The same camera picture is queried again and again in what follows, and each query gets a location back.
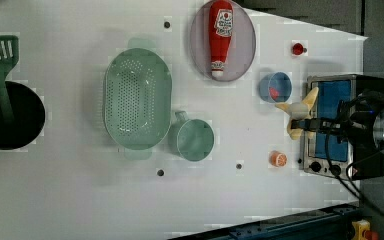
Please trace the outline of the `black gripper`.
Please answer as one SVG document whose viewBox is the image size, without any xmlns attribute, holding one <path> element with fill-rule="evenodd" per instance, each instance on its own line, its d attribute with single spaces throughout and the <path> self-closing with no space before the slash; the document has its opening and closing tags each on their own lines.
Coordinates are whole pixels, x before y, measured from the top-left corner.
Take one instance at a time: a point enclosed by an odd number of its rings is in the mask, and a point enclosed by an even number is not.
<svg viewBox="0 0 384 240">
<path fill-rule="evenodd" d="M 324 123 L 319 118 L 292 120 L 291 131 L 303 130 L 307 132 L 323 132 L 325 138 L 325 153 L 329 162 L 332 161 L 329 149 L 330 136 L 336 136 L 340 141 L 346 141 L 355 148 L 361 148 L 370 155 L 376 154 L 379 148 L 373 137 L 376 118 L 384 110 L 384 94 L 367 90 L 350 101 L 346 101 L 337 116 Z"/>
</svg>

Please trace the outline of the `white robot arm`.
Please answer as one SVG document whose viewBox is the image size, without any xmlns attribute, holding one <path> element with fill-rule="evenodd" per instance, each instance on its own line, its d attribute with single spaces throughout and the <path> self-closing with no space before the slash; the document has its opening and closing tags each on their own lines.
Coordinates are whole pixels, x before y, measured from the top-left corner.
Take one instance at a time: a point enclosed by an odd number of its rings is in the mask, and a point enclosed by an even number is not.
<svg viewBox="0 0 384 240">
<path fill-rule="evenodd" d="M 370 154 L 384 154 L 384 94 L 365 91 L 350 101 L 342 102 L 333 118 L 310 117 L 293 119 L 292 130 L 321 134 L 324 138 L 321 153 L 333 161 L 331 141 L 346 142 Z"/>
</svg>

